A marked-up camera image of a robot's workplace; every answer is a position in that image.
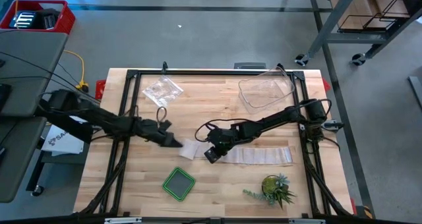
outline clear plastic container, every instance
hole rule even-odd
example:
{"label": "clear plastic container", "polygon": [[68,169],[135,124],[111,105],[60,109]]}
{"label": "clear plastic container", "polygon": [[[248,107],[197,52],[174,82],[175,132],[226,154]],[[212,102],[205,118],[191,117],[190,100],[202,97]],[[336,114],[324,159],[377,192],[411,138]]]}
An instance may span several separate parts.
{"label": "clear plastic container", "polygon": [[250,114],[263,111],[290,95],[295,89],[280,67],[239,82],[239,97]]}

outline red container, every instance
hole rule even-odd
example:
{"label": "red container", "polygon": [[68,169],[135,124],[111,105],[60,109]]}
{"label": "red container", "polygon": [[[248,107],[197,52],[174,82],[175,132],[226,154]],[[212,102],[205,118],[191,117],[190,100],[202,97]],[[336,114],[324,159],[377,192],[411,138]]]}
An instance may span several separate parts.
{"label": "red container", "polygon": [[[60,12],[59,18],[55,23],[53,29],[44,30],[44,29],[20,29],[24,31],[37,31],[37,32],[62,32],[66,34],[70,34],[73,24],[75,23],[75,16],[67,6],[66,1],[58,1],[58,0],[19,0],[18,1],[18,11],[38,11],[42,10],[40,3],[51,3],[51,4],[62,4],[63,8]],[[10,29],[9,24],[11,23],[13,17],[15,16],[15,4],[14,1],[9,7],[5,17],[0,22],[0,29]]]}

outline gray table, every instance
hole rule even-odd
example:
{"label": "gray table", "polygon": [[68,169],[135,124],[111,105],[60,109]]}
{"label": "gray table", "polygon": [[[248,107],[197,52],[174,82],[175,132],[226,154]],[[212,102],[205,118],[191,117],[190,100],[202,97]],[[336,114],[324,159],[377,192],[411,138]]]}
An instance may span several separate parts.
{"label": "gray table", "polygon": [[6,154],[0,163],[0,202],[15,198],[46,121],[41,117],[0,118],[0,141],[9,133],[1,144]]}
{"label": "gray table", "polygon": [[[0,31],[0,52],[27,60],[53,72],[67,41],[65,33]],[[13,76],[44,76],[46,78],[0,79],[10,84],[10,94],[0,116],[29,117],[37,108],[37,95],[44,92],[51,74],[29,63],[0,53],[6,61],[0,68],[0,78]]]}

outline cart wheel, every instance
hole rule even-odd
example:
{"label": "cart wheel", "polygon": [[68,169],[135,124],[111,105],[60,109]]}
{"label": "cart wheel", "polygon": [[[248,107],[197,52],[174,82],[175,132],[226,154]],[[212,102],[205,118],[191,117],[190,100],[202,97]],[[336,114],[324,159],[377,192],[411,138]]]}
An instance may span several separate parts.
{"label": "cart wheel", "polygon": [[42,194],[42,192],[44,192],[44,187],[37,185],[35,187],[35,190],[31,193],[31,196],[38,197],[39,195]]}
{"label": "cart wheel", "polygon": [[367,58],[365,57],[365,54],[363,53],[358,53],[355,54],[352,58],[351,61],[349,62],[352,65],[355,66],[361,66],[363,65],[365,62],[367,61]]}
{"label": "cart wheel", "polygon": [[304,67],[308,63],[308,58],[305,55],[300,54],[295,58],[295,63]]}

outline plastic bag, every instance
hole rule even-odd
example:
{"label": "plastic bag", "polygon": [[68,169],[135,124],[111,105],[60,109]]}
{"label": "plastic bag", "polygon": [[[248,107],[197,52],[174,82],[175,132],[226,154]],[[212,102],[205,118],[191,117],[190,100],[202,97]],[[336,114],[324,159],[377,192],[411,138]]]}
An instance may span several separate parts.
{"label": "plastic bag", "polygon": [[167,107],[168,103],[175,100],[182,92],[182,88],[166,76],[161,76],[157,82],[142,91],[159,107]]}

